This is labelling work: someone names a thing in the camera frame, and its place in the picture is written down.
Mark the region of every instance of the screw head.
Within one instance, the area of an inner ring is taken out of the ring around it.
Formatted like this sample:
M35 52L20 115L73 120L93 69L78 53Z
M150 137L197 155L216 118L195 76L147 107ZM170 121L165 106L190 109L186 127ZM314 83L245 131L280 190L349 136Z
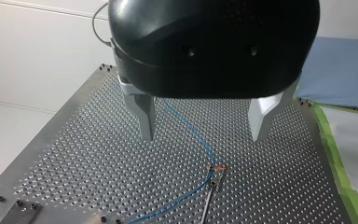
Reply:
M17 200L17 201L16 201L16 205L17 205L18 207L21 207L21 206L22 206L22 201Z

